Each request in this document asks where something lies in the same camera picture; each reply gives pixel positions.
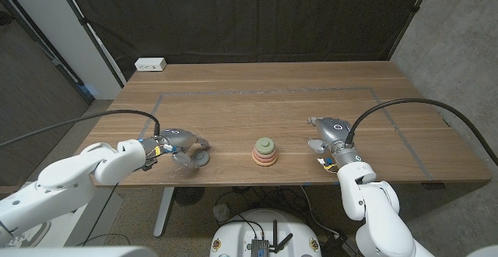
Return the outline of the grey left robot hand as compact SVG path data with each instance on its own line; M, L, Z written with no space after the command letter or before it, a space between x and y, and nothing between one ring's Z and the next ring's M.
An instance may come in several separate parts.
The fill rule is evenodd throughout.
M180 128L163 130L158 136L140 139L139 142L146 152L146 162L142 166L144 171L150 169L157 162L158 157L168 153L171 155L172 161L182 167L203 167L210 159L207 152L210 147L209 142ZM199 144L201 149L192 156L188 156L187 151L194 144Z

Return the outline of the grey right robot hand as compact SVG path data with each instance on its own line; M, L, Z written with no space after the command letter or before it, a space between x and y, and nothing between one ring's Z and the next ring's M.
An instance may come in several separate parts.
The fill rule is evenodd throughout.
M346 144L350 132L350 124L338 118L311 117L307 124L317 129L319 139L309 139L308 146L315 153L330 152L333 162L338 167L361 161L353 144Z

